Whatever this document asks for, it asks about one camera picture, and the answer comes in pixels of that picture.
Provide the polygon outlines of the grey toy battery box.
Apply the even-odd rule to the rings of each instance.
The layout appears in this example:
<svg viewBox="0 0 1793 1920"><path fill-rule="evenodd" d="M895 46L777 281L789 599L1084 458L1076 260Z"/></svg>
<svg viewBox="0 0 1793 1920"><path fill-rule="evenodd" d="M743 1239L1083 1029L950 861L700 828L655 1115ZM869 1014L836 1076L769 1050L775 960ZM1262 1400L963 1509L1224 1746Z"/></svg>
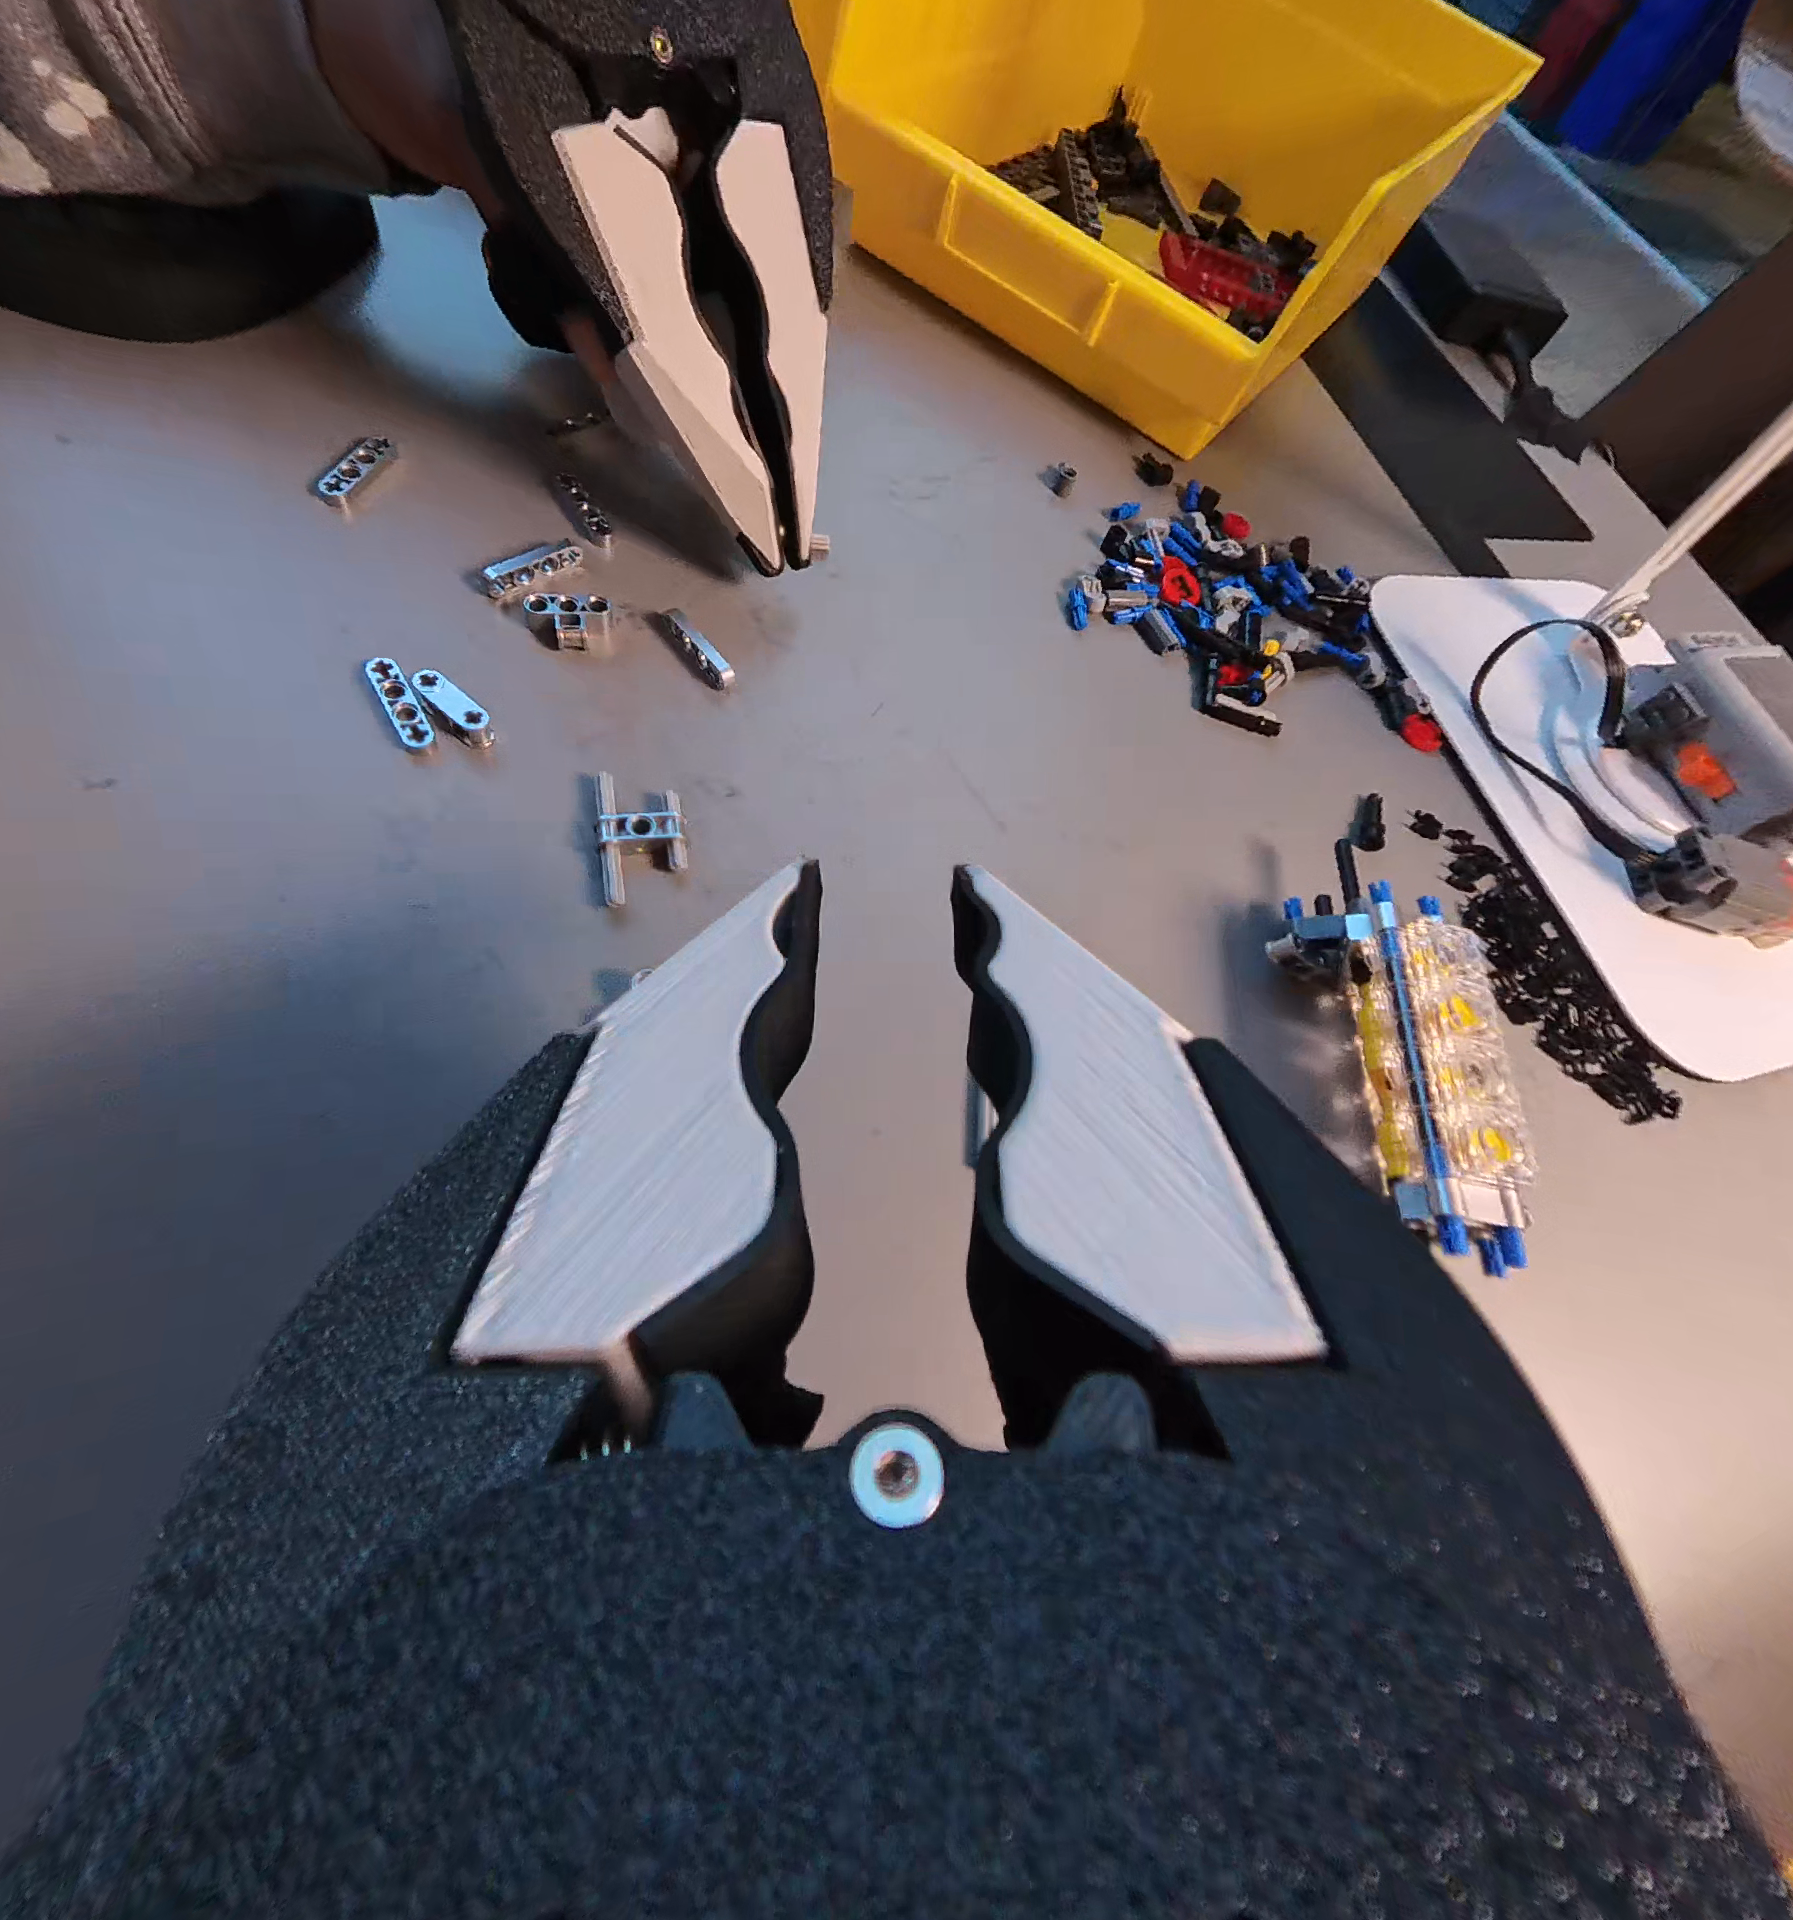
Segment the grey toy battery box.
<svg viewBox="0 0 1793 1920"><path fill-rule="evenodd" d="M1658 770L1698 824L1793 851L1793 656L1729 632L1669 640L1628 668L1625 746Z"/></svg>

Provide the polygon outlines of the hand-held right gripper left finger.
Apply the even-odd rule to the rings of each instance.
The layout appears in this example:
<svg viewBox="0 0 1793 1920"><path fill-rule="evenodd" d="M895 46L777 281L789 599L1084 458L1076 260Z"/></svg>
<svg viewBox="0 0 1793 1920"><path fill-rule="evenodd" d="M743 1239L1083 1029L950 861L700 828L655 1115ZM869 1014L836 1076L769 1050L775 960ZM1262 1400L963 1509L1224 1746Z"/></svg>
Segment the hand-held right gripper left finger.
<svg viewBox="0 0 1793 1920"><path fill-rule="evenodd" d="M782 1094L810 1045L819 914L819 864L792 863L588 1025L458 1365L710 1363L712 1296L799 1210Z"/></svg>

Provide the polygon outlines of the grey toy motor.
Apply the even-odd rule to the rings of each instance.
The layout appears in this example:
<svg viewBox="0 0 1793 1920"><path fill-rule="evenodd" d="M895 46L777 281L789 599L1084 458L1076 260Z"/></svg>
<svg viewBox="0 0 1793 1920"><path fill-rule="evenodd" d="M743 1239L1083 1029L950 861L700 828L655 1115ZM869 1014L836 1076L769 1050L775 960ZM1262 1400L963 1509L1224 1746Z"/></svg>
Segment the grey toy motor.
<svg viewBox="0 0 1793 1920"><path fill-rule="evenodd" d="M1628 861L1637 903L1673 925L1747 941L1793 944L1793 850L1699 828Z"/></svg>

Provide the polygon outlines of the person's left hand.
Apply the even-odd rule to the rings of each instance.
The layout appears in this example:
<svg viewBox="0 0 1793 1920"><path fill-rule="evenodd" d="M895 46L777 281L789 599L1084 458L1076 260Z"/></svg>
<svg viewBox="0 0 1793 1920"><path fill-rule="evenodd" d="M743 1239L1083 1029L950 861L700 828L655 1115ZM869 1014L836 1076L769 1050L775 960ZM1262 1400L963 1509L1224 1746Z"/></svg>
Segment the person's left hand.
<svg viewBox="0 0 1793 1920"><path fill-rule="evenodd" d="M308 2L308 34L334 98L385 155L503 221L461 106L445 17L433 2Z"/></svg>

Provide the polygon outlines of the person's left forearm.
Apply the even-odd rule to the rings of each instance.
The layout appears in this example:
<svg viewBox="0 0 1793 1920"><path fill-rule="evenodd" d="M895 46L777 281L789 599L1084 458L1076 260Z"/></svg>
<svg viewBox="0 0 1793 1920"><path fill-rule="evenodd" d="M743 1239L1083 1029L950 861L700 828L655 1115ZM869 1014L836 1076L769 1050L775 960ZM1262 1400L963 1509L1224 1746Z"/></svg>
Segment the person's left forearm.
<svg viewBox="0 0 1793 1920"><path fill-rule="evenodd" d="M0 2L0 196L375 189L294 2Z"/></svg>

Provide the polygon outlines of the pile of black red beams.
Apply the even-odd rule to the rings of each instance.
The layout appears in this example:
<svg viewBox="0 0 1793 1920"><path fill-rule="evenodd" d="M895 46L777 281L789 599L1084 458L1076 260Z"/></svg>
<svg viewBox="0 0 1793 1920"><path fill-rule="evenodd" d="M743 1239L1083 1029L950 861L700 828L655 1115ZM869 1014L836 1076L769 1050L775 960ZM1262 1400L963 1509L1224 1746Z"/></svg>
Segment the pile of black red beams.
<svg viewBox="0 0 1793 1920"><path fill-rule="evenodd" d="M1254 344L1268 341L1315 265L1311 237L1257 230L1244 217L1243 194L1219 176L1189 197L1122 88L1093 123L1063 127L995 159L989 173Z"/></svg>

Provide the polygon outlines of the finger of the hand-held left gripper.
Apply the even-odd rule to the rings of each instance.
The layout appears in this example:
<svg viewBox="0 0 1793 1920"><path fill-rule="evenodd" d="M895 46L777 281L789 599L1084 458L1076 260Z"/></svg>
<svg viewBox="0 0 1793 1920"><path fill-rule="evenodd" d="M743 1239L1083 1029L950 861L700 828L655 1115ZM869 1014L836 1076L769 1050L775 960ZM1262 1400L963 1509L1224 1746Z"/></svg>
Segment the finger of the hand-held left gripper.
<svg viewBox="0 0 1793 1920"><path fill-rule="evenodd" d="M551 142L621 307L614 372L625 396L755 563L782 571L769 471L739 422L734 373L694 303L686 221L669 173L619 116L553 130Z"/></svg>
<svg viewBox="0 0 1793 1920"><path fill-rule="evenodd" d="M717 209L735 250L731 306L743 424L764 461L779 563L813 563L828 315L782 124L743 118L717 153Z"/></svg>

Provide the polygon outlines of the stack of red blue crates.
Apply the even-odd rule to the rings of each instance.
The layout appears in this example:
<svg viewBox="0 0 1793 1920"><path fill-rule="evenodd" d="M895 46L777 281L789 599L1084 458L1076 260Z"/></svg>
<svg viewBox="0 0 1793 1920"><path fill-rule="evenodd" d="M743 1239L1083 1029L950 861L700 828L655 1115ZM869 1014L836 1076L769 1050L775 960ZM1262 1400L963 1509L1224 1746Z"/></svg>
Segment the stack of red blue crates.
<svg viewBox="0 0 1793 1920"><path fill-rule="evenodd" d="M1750 2L1535 2L1516 39L1540 55L1514 115L1591 159L1650 159L1733 70Z"/></svg>

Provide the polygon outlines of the grey desk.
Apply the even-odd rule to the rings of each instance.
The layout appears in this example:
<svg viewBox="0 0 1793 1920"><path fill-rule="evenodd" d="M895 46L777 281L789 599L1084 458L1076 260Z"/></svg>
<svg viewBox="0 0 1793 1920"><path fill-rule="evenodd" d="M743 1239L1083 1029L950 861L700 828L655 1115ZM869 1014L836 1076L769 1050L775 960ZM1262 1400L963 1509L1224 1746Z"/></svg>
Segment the grey desk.
<svg viewBox="0 0 1793 1920"><path fill-rule="evenodd" d="M134 347L0 317L0 1854L38 1809L187 1466L289 1308L554 1032L794 858L824 901L788 1093L815 1246L794 1379L816 1439L887 1405L1002 1435L963 1298L957 863L1198 1034L1352 1165L1337 1031L1265 963L1381 792L1483 835L1457 769L1334 676L1283 734L1201 718L1058 591L1132 497L1131 436L857 250L836 265L816 524L762 579L528 352L452 196L381 208L381 260L294 319ZM398 458L350 512L356 438ZM1042 479L1073 463L1058 499ZM600 553L553 489L614 526ZM480 569L574 539L608 653L540 643ZM723 651L715 692L655 615ZM405 752L361 676L433 667L497 743ZM621 845L593 777L687 816Z"/></svg>

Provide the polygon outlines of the clear toy engine block assembly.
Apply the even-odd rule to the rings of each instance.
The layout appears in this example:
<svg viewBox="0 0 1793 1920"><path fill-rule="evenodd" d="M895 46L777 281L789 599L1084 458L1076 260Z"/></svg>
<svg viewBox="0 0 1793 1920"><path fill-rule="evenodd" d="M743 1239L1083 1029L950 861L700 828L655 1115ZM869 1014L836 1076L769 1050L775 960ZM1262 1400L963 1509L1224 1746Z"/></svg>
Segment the clear toy engine block assembly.
<svg viewBox="0 0 1793 1920"><path fill-rule="evenodd" d="M1492 1279L1526 1268L1535 1154L1507 1022L1472 933L1440 899L1398 901L1334 847L1336 891L1283 899L1268 960L1346 1012L1372 1160L1391 1212Z"/></svg>

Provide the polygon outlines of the white book stand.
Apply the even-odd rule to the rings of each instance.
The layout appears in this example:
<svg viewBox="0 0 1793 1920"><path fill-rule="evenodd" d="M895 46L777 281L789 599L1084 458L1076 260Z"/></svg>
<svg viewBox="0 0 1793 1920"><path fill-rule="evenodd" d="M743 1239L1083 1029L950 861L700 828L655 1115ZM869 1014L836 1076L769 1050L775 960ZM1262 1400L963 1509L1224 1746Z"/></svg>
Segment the white book stand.
<svg viewBox="0 0 1793 1920"><path fill-rule="evenodd" d="M1572 579L1375 583L1372 611L1428 694L1505 850L1445 835L1462 922L1509 1014L1563 1019L1600 990L1637 1048L1708 1083L1793 1067L1793 656L1747 628L1659 636L1652 589L1781 471L1793 396L1614 588Z"/></svg>

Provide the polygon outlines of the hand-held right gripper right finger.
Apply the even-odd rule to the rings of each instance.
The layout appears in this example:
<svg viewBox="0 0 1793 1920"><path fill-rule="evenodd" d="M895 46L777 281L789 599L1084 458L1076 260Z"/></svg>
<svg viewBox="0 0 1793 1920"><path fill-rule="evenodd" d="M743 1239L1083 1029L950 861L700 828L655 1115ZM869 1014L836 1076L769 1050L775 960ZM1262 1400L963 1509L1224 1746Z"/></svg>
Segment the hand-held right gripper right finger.
<svg viewBox="0 0 1793 1920"><path fill-rule="evenodd" d="M1193 1032L998 875L951 880L995 1250L1174 1365L1299 1363L1323 1334L1190 1061Z"/></svg>

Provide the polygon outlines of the pile of small black links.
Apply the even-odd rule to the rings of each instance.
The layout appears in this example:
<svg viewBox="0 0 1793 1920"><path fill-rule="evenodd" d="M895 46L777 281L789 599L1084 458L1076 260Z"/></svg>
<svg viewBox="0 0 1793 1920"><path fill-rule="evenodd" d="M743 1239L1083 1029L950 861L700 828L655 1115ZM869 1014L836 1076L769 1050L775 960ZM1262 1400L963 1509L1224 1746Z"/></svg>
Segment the pile of small black links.
<svg viewBox="0 0 1793 1920"><path fill-rule="evenodd" d="M1505 1019L1625 1122L1676 1120L1682 1096L1658 1074L1658 1054L1522 864L1428 811L1413 811L1409 828L1443 851L1458 922L1481 945Z"/></svg>

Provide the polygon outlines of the pile of blue black pins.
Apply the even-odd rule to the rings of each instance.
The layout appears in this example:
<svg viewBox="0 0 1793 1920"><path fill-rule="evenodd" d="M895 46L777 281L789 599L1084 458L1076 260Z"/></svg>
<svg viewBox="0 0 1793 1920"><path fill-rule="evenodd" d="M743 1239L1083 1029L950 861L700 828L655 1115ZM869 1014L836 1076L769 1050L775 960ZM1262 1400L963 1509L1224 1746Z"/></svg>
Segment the pile of blue black pins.
<svg viewBox="0 0 1793 1920"><path fill-rule="evenodd" d="M1058 591L1069 632L1131 632L1189 674L1194 712L1257 740L1283 734L1279 701L1301 676L1355 687L1387 734L1438 757L1445 732L1410 679L1352 567L1315 563L1311 539L1262 539L1219 493L1187 482L1168 512L1122 501L1104 511L1097 563Z"/></svg>

